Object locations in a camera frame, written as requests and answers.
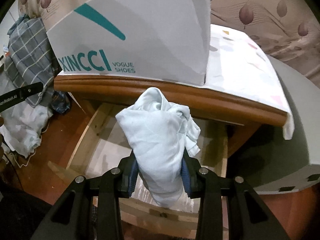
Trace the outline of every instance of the teal logo stripe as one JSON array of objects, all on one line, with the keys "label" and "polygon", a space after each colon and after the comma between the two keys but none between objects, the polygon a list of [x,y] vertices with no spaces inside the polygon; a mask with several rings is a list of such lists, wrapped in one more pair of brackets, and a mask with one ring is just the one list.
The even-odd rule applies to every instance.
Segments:
[{"label": "teal logo stripe", "polygon": [[76,8],[75,12],[97,23],[101,27],[105,28],[107,31],[111,32],[113,35],[117,36],[119,39],[123,41],[125,40],[125,35],[90,5],[84,3],[83,5]]}]

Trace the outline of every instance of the white wall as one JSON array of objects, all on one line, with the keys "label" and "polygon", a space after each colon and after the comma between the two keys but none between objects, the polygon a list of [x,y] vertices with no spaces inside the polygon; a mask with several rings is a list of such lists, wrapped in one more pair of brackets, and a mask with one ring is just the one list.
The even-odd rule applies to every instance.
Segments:
[{"label": "white wall", "polygon": [[18,18],[18,0],[16,0],[0,23],[0,56],[4,54],[3,45],[8,46],[9,35],[7,32]]}]

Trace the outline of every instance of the blue gripper pad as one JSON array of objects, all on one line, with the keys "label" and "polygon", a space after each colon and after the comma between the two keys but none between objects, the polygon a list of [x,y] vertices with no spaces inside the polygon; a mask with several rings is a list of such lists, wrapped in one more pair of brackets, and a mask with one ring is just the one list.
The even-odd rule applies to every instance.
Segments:
[{"label": "blue gripper pad", "polygon": [[184,158],[182,159],[181,163],[181,177],[182,177],[182,183],[184,187],[184,191],[187,193],[188,197],[191,195],[191,178],[190,173],[186,164],[186,161]]},{"label": "blue gripper pad", "polygon": [[136,187],[138,172],[139,172],[138,163],[137,163],[137,160],[134,159],[134,161],[132,163],[132,168],[131,168],[131,172],[130,172],[130,176],[129,176],[129,185],[128,185],[128,194],[130,197]]}]

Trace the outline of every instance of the black cable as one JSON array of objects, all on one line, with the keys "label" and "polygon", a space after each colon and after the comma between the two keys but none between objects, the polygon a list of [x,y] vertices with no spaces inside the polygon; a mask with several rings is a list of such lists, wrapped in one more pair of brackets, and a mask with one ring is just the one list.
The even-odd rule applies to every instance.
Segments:
[{"label": "black cable", "polygon": [[8,157],[5,153],[4,153],[4,156],[7,158],[7,160],[8,160],[8,161],[9,161],[9,163],[11,164],[11,166],[12,166],[12,168],[13,168],[14,172],[15,172],[15,173],[16,173],[16,175],[17,175],[17,178],[18,178],[18,180],[19,180],[19,183],[20,183],[21,189],[24,191],[23,186],[22,186],[22,183],[21,183],[21,180],[20,180],[20,178],[19,178],[19,176],[18,176],[17,170],[15,169],[15,167],[13,166],[13,164],[12,164],[12,162],[10,161],[9,157]]}]

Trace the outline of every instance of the wooden table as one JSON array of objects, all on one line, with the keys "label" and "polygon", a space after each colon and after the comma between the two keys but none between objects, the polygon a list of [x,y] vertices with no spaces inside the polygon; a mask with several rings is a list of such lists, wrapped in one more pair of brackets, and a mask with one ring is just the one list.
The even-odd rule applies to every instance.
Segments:
[{"label": "wooden table", "polygon": [[93,75],[59,75],[54,89],[71,92],[92,117],[102,102],[130,106],[149,87],[159,88],[168,101],[189,106],[193,117],[222,121],[234,127],[228,138],[228,156],[262,124],[282,127],[287,113],[262,103],[218,92],[164,81]]}]

